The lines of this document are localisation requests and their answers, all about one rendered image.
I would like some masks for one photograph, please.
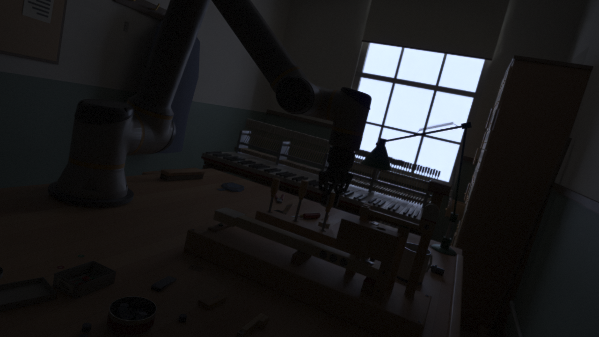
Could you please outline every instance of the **piano keyboard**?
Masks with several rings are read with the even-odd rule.
[[[237,152],[206,152],[202,154],[202,159],[205,169],[232,171],[250,179],[258,178],[257,180],[262,183],[276,177],[281,180],[281,185],[295,188],[296,193],[300,182],[307,180],[309,192],[318,197],[322,194],[318,190],[318,174],[295,167],[284,164],[276,165],[272,161]],[[424,192],[384,182],[377,182],[374,191],[368,192],[369,186],[370,183],[366,183],[360,177],[355,177],[347,192],[340,196],[339,205],[346,204],[346,206],[350,206],[349,208],[358,210],[363,204],[368,204],[379,212],[400,218],[420,220],[422,203],[426,195]]]

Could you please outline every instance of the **screwdriver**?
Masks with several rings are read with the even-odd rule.
[[[277,196],[277,191],[279,191],[279,182],[280,180],[273,178],[273,184],[270,186],[270,206],[268,207],[268,213],[273,208],[273,200]]]
[[[299,193],[298,193],[298,197],[299,197],[299,203],[298,203],[298,209],[295,211],[295,219],[294,221],[298,221],[298,215],[300,214],[300,206],[301,206],[301,201],[304,199],[305,197],[305,193],[308,190],[308,181],[304,180],[301,182],[300,186],[299,186]]]
[[[335,193],[332,192],[329,194],[329,202],[326,204],[325,219],[322,221],[322,231],[325,231],[326,221],[329,220],[329,212],[331,211],[331,208],[333,207],[334,202],[335,202]]]

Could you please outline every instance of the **roller blind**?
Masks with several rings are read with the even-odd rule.
[[[363,41],[492,59],[509,0],[373,0]]]

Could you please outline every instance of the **table top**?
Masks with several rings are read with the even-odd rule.
[[[60,291],[55,300],[0,312],[7,336],[110,336],[108,307],[121,297],[140,296],[158,307],[154,326],[144,336],[234,336],[259,313],[270,320],[254,336],[371,336],[368,332],[236,273],[183,253],[188,229],[216,225],[214,211],[223,207],[253,216],[268,207],[270,188],[217,170],[203,179],[162,181],[159,173],[127,177],[133,201],[121,207],[88,209],[49,197],[48,185],[0,189],[0,285],[44,277],[90,261],[116,271],[114,284],[78,299]],[[243,192],[219,191],[233,182]],[[286,196],[283,209],[297,197]],[[418,242],[410,235],[409,242]],[[457,257],[430,249],[444,276],[426,273],[420,288],[431,306],[424,336],[458,336],[461,297],[461,251]],[[176,282],[162,292],[150,289],[166,277]],[[198,298],[221,291],[228,300],[205,310]],[[180,314],[187,322],[179,323]]]

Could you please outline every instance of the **cork board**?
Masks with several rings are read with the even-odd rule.
[[[23,15],[30,0],[2,0],[0,53],[58,64],[66,0],[47,2],[50,23]]]

